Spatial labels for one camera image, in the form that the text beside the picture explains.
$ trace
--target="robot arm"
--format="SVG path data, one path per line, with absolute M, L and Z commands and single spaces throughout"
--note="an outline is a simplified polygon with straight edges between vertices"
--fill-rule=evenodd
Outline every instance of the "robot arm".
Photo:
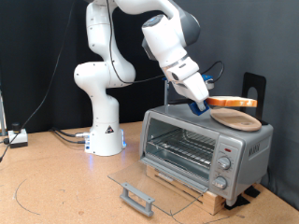
M 86 11 L 88 42 L 90 49 L 104 61 L 78 65 L 74 78 L 93 105 L 93 126 L 87 134 L 85 151 L 100 156 L 120 153 L 125 147 L 119 103 L 106 94 L 106 89 L 125 87 L 135 80 L 135 69 L 121 56 L 113 35 L 112 12 L 116 7 L 129 14 L 161 10 L 167 17 L 159 15 L 142 27 L 143 47 L 150 59 L 159 62 L 176 91 L 194 100 L 201 111 L 206 110 L 203 102 L 208 97 L 206 84 L 197 72 L 199 67 L 184 49 L 199 36 L 199 24 L 192 15 L 172 0 L 92 1 Z
M 177 93 L 194 100 L 204 111 L 208 97 L 206 83 L 197 72 L 199 67 L 184 49 L 196 42 L 200 26 L 194 16 L 185 12 L 172 0 L 115 0 L 120 9 L 129 14 L 161 10 L 165 15 L 151 18 L 142 26 L 142 43 L 152 60 L 171 81 Z

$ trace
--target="cable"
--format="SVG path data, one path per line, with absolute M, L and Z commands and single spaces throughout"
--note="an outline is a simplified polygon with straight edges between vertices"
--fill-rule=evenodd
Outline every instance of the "cable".
M 35 110 L 35 112 L 29 117 L 28 120 L 26 120 L 23 125 L 21 126 L 21 130 L 25 127 L 25 125 L 29 122 L 29 120 L 36 114 L 36 112 L 39 110 L 39 108 L 45 103 L 48 95 L 49 95 L 49 91 L 50 91 L 50 87 L 51 87 L 51 84 L 53 82 L 53 79 L 54 79 L 54 76 L 56 74 L 56 70 L 57 70 L 57 66 L 58 66 L 58 62 L 60 60 L 60 56 L 62 54 L 62 51 L 64 49 L 64 42 L 65 42 L 65 37 L 66 37 L 66 33 L 67 33 L 67 30 L 68 30 L 68 27 L 69 27 L 69 23 L 71 21 L 71 15 L 72 15 L 72 12 L 73 12 L 73 9 L 74 9 L 74 5 L 75 5 L 75 2 L 76 0 L 73 1 L 73 4 L 72 4 L 72 7 L 70 9 L 70 12 L 69 12 L 69 15 L 68 15 L 68 21 L 67 21 L 67 25 L 66 25 L 66 28 L 65 28 L 65 31 L 64 31 L 64 39 L 63 39 L 63 44 L 60 48 L 60 51 L 59 51 L 59 54 L 58 54 L 58 57 L 57 57 L 57 61 L 56 61 L 56 64 L 55 64 L 55 67 L 54 67 L 54 71 L 53 71 L 53 74 L 52 74 L 52 77 L 51 77 L 51 80 L 50 80 L 50 84 L 48 86 L 48 89 L 47 89 L 47 92 L 46 92 L 46 95 L 44 97 L 44 99 L 42 100 L 42 102 L 40 103 L 40 105 L 38 106 L 38 108 Z M 8 147 L 10 147 L 11 143 L 16 139 L 16 137 L 19 135 L 20 133 L 17 133 L 14 138 L 11 140 L 11 142 L 7 145 L 7 148 L 6 150 L 4 151 L 2 157 L 0 157 L 0 162 L 2 161 L 2 159 L 4 158 L 4 156 L 6 155 L 7 153 L 7 150 L 8 150 Z
M 221 71 L 220 71 L 218 77 L 217 77 L 215 80 L 209 80 L 208 83 L 215 83 L 215 82 L 217 82 L 217 81 L 221 78 L 221 75 L 222 75 L 222 73 L 223 73 L 223 71 L 224 71 L 224 63 L 223 63 L 222 61 L 217 61 L 217 62 L 213 63 L 213 65 L 210 66 L 210 67 L 209 67 L 205 72 L 203 72 L 202 74 L 204 75 L 206 72 L 208 72 L 209 70 L 211 70 L 217 63 L 221 63 L 221 64 L 222 64 L 222 69 L 221 69 Z
M 267 166 L 267 174 L 268 174 L 268 186 L 267 186 L 267 188 L 271 190 L 271 186 L 270 186 L 270 184 L 271 184 L 271 173 L 270 173 L 270 166 L 269 165 Z
M 76 137 L 75 134 L 72 134 L 72 133 L 64 133 L 63 131 L 59 130 L 58 128 L 55 128 L 55 127 L 52 127 L 49 131 L 56 131 L 58 133 L 61 133 L 67 137 Z
M 64 139 L 66 142 L 75 143 L 75 144 L 85 144 L 85 141 L 73 142 L 73 141 L 70 141 L 70 140 L 64 138 L 63 136 L 59 135 L 56 131 L 54 131 L 54 130 L 51 130 L 51 131 L 54 132 L 54 133 L 56 133 L 59 137 L 61 137 L 62 139 Z
M 114 69 L 114 72 L 115 72 L 116 76 L 118 77 L 118 79 L 121 82 L 125 83 L 125 84 L 136 84 L 136 83 L 147 82 L 147 81 L 151 81 L 151 80 L 156 79 L 156 78 L 164 77 L 164 75 L 161 75 L 161 76 L 151 77 L 151 78 L 148 78 L 148 79 L 145 79 L 145 80 L 134 81 L 134 82 L 126 82 L 126 81 L 123 81 L 120 78 L 118 72 L 116 71 L 116 69 L 114 67 L 114 63 L 113 63 L 113 60 L 112 60 L 111 44 L 112 44 L 112 36 L 113 36 L 112 32 L 113 32 L 113 29 L 112 29 L 112 22 L 111 22 L 111 18 L 110 18 L 110 17 L 112 17 L 112 15 L 110 15 L 110 9 L 109 9 L 109 2 L 108 2 L 108 0 L 107 0 L 107 9 L 108 9 L 109 22 L 110 22 L 110 42 L 109 42 L 110 60 L 111 60 L 111 64 L 112 64 L 112 67 Z

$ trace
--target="detached oven handle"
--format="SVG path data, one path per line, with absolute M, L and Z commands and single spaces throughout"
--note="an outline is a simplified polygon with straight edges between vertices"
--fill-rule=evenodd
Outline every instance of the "detached oven handle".
M 141 192 L 140 190 L 134 188 L 133 186 L 129 185 L 128 183 L 121 184 L 123 187 L 123 192 L 121 194 L 121 198 L 131 205 L 134 209 L 141 212 L 142 214 L 152 217 L 153 212 L 151 211 L 152 203 L 155 201 L 150 196 L 146 195 L 145 193 Z M 142 206 L 140 203 L 137 203 L 132 198 L 129 197 L 129 191 L 132 192 L 137 197 L 141 198 L 146 202 L 146 206 Z

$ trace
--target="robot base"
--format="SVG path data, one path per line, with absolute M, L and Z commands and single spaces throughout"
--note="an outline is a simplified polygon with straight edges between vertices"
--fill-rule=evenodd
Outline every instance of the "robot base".
M 111 124 L 95 123 L 90 135 L 85 139 L 85 152 L 97 156 L 113 156 L 124 148 L 122 129 L 118 122 Z

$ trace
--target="oven control panel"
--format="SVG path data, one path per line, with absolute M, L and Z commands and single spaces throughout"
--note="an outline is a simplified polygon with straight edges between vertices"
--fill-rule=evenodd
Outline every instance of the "oven control panel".
M 242 144 L 220 143 L 215 150 L 214 163 L 210 173 L 210 189 L 212 192 L 229 199 L 233 194 L 233 186 Z

